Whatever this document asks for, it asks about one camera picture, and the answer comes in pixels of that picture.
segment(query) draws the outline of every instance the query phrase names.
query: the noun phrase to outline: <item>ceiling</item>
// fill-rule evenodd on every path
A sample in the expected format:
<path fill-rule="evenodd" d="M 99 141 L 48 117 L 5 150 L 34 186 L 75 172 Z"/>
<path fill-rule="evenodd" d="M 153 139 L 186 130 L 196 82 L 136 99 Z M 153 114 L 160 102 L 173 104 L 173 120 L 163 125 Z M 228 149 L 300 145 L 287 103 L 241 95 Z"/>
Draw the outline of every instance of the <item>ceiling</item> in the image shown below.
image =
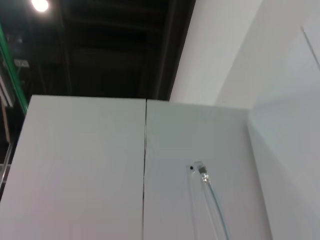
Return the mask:
<path fill-rule="evenodd" d="M 31 0 L 0 0 L 0 23 L 12 57 L 28 62 L 16 68 L 27 101 L 35 94 L 169 100 L 194 4 L 49 0 L 38 12 Z M 16 137 L 24 120 L 18 101 L 7 115 Z M 8 148 L 2 118 L 0 156 Z"/>

